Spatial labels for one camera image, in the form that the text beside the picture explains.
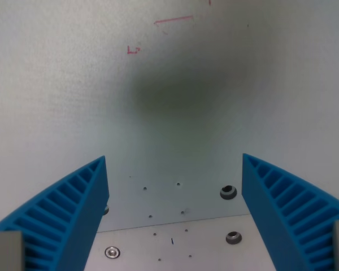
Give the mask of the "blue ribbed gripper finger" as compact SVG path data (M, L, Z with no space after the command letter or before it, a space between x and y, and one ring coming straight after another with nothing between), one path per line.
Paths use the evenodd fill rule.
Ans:
M22 233L25 270L84 270L108 199L101 156L7 215L0 232Z
M254 156L242 157L242 196L276 270L334 270L339 200Z

